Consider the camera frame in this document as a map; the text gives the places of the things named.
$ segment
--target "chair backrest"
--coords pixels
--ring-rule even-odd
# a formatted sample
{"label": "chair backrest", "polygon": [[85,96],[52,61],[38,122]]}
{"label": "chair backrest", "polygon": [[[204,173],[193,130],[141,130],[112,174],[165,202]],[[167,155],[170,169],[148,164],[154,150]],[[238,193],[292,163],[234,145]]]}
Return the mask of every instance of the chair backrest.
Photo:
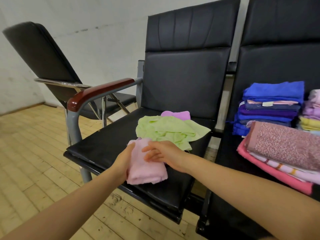
{"label": "chair backrest", "polygon": [[320,88],[320,0],[250,0],[227,120],[252,83]]}
{"label": "chair backrest", "polygon": [[[6,28],[3,34],[37,77],[82,83],[43,25],[20,23]],[[69,98],[76,94],[73,88],[46,85],[64,107]]]}
{"label": "chair backrest", "polygon": [[149,16],[141,106],[216,120],[240,0]]}

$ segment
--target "towel label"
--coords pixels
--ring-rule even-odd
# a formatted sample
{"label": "towel label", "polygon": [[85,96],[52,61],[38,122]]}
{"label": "towel label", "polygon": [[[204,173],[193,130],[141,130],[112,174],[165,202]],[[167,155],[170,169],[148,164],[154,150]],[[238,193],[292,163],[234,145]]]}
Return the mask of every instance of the towel label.
{"label": "towel label", "polygon": [[270,101],[270,102],[263,102],[263,103],[262,103],[262,106],[263,106],[263,107],[270,107],[270,106],[273,106],[273,101]]}

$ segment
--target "wooden floor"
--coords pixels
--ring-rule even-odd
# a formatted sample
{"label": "wooden floor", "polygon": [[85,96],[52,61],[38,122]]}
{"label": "wooden floor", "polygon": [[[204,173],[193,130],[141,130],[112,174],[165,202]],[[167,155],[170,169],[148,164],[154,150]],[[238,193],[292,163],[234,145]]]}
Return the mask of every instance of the wooden floor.
{"label": "wooden floor", "polygon": [[[101,122],[79,119],[83,137]],[[63,157],[64,112],[46,105],[0,117],[0,237],[83,185],[79,167]],[[207,158],[214,160],[216,150]],[[206,188],[195,183],[193,192]],[[179,225],[116,189],[71,238],[204,239],[195,233],[198,216],[185,210]]]}

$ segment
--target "red-brown armrest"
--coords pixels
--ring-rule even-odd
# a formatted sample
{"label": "red-brown armrest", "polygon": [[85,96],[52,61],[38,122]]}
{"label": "red-brown armrest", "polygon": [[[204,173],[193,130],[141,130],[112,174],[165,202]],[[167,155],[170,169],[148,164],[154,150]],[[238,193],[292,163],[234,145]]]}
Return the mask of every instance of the red-brown armrest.
{"label": "red-brown armrest", "polygon": [[101,84],[95,87],[87,88],[78,92],[72,98],[69,99],[67,108],[69,111],[78,112],[81,108],[82,104],[90,98],[97,96],[99,94],[112,91],[117,88],[121,88],[125,85],[129,85],[134,83],[134,79],[132,78],[124,78],[117,81],[112,81],[109,83]]}

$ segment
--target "reclining chair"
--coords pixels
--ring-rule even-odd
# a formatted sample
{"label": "reclining chair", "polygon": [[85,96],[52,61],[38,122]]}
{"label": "reclining chair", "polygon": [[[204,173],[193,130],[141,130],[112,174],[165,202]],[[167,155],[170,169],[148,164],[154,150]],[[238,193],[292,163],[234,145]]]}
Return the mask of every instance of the reclining chair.
{"label": "reclining chair", "polygon": [[[227,121],[234,120],[243,91],[252,83],[305,81],[306,100],[320,88],[319,10],[320,0],[250,0]],[[237,153],[243,138],[232,135],[232,127],[226,123],[215,163],[283,184]],[[319,185],[314,184],[311,197],[320,201]],[[253,239],[270,235],[208,190],[197,233],[210,239],[230,226]]]}
{"label": "reclining chair", "polygon": [[[64,156],[82,167],[84,182],[90,172],[109,168],[130,140],[143,116],[162,111],[189,111],[192,120],[214,129],[240,0],[220,0],[150,16],[147,23],[143,78],[126,78],[91,87],[68,101],[67,126],[72,146]],[[81,110],[91,101],[137,85],[139,108],[82,140]],[[203,157],[208,133],[190,143],[192,154]],[[194,178],[167,167],[168,179],[157,184],[119,188],[174,222],[181,221]]]}
{"label": "reclining chair", "polygon": [[[3,34],[38,77],[35,81],[46,84],[65,108],[65,116],[67,116],[68,100],[77,92],[91,86],[82,84],[46,28],[41,24],[25,22],[6,28]],[[143,61],[139,62],[140,70],[142,65]],[[108,116],[120,109],[128,114],[126,106],[135,102],[134,95],[112,93],[88,103],[80,115],[93,120],[102,120],[104,127],[107,125],[107,120],[112,122]]]}

